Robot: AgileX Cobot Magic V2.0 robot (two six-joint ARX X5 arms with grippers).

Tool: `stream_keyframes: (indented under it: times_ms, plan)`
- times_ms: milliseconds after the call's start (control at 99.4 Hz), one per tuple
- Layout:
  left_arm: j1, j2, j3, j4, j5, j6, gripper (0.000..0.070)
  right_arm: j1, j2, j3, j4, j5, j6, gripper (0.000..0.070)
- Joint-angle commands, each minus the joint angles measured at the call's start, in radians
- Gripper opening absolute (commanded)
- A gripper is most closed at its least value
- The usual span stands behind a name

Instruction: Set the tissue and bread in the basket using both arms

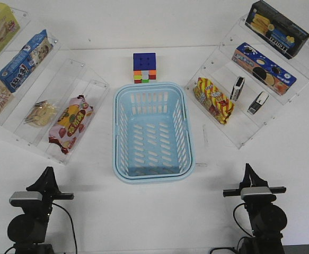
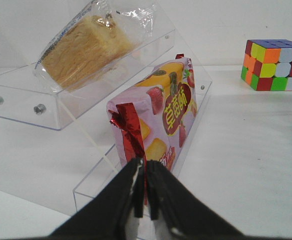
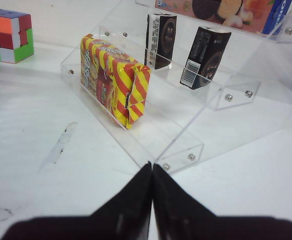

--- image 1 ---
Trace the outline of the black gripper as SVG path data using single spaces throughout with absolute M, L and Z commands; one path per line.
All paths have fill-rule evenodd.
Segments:
M 241 185 L 266 185 L 267 182 L 261 179 L 252 169 L 249 163 L 245 164 L 244 178 Z M 223 197 L 239 196 L 241 200 L 246 203 L 270 203 L 274 202 L 277 197 L 276 194 L 285 193 L 287 188 L 285 186 L 268 187 L 268 186 L 249 186 L 239 187 L 236 189 L 223 190 Z
M 73 200 L 73 193 L 62 193 L 57 185 L 54 168 L 48 166 L 38 180 L 35 182 L 39 188 L 29 186 L 27 191 L 39 192 L 42 195 L 42 203 L 47 212 L 52 211 L 52 204 L 54 200 Z

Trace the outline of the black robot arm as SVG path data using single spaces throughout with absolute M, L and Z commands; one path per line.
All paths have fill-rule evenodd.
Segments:
M 285 212 L 273 202 L 286 187 L 270 187 L 249 164 L 237 189 L 223 190 L 224 197 L 240 196 L 249 215 L 252 233 L 243 238 L 235 253 L 284 253 L 281 231 L 287 225 Z
M 72 200 L 73 193 L 62 193 L 57 185 L 53 167 L 47 167 L 37 181 L 25 191 L 14 192 L 9 203 L 20 207 L 7 227 L 7 236 L 14 242 L 15 253 L 54 253 L 45 243 L 49 217 L 55 200 Z

